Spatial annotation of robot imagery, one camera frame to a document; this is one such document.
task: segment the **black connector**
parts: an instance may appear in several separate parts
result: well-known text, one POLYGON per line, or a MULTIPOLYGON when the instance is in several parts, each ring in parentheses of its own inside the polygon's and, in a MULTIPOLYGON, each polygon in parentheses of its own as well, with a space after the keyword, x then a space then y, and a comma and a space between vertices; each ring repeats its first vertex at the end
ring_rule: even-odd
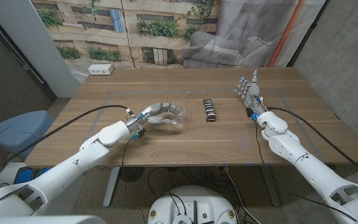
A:
POLYGON ((254 114, 254 111, 251 108, 247 108, 247 117, 251 117, 254 114))

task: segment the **white box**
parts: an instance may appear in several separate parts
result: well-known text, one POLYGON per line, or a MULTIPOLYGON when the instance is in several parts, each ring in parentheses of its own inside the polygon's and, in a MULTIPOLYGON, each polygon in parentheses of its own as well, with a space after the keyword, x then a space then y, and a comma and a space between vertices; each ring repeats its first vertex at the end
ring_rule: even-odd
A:
POLYGON ((88 70, 91 75, 110 75, 114 69, 111 64, 100 64, 91 65, 88 70))

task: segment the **white robotic arm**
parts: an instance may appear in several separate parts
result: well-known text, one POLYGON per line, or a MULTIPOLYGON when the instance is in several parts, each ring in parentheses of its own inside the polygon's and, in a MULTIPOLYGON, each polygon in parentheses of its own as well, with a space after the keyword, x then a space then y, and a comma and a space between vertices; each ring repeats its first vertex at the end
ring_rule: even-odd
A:
POLYGON ((358 184, 343 179, 310 154, 300 144, 299 138, 288 130, 287 123, 273 112, 267 111, 263 98, 259 95, 256 80, 257 71, 254 72, 250 85, 246 79, 240 79, 241 85, 235 92, 244 100, 244 104, 253 110, 251 117, 264 128, 262 136, 268 141, 270 149, 294 165, 327 205, 353 218, 331 209, 339 223, 358 221, 358 184))
POLYGON ((141 124, 146 123, 150 118, 152 118, 151 123, 171 123, 169 119, 161 120, 150 114, 163 113, 170 107, 175 109, 176 106, 170 103, 154 105, 149 106, 138 117, 128 109, 127 112, 132 117, 126 123, 118 121, 103 128, 98 134, 85 141, 79 152, 38 178, 0 188, 0 217, 28 217, 43 214, 48 204, 78 176, 105 159, 110 152, 108 147, 115 146, 119 141, 142 137, 145 129, 141 124), (164 105, 164 107, 158 107, 158 111, 154 112, 157 110, 154 105, 164 105))

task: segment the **blue chair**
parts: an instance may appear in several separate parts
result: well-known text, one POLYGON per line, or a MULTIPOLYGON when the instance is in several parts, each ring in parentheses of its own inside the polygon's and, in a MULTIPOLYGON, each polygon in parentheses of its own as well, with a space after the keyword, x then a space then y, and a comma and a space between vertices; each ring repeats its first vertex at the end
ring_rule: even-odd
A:
MULTIPOLYGON (((40 139, 53 123, 47 111, 33 111, 0 123, 0 146, 9 152, 17 152, 40 139)), ((26 159, 34 147, 19 154, 26 159)))

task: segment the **wooden table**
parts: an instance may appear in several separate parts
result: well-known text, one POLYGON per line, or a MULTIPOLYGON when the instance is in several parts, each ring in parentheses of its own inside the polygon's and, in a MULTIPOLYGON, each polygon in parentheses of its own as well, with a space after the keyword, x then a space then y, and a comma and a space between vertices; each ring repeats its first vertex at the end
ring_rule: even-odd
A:
MULTIPOLYGON (((243 101, 234 93, 240 77, 252 78, 253 68, 115 70, 108 76, 89 76, 50 127, 102 105, 124 105, 139 113, 156 102, 181 103, 185 126, 145 124, 144 137, 131 141, 125 166, 243 166, 261 165, 255 124, 246 116, 243 101), (211 98, 216 122, 205 121, 202 100, 211 98)), ((292 110, 304 117, 347 155, 358 162, 358 140, 293 68, 258 68, 258 84, 266 106, 292 110)), ((306 124, 290 114, 283 118, 302 145, 327 164, 349 162, 306 124)), ((78 151, 81 143, 101 128, 124 120, 125 111, 107 108, 79 119, 44 140, 25 160, 29 166, 54 166, 78 151)), ((264 161, 289 165, 258 137, 264 161)), ((124 142, 111 149, 103 167, 121 165, 124 142)))

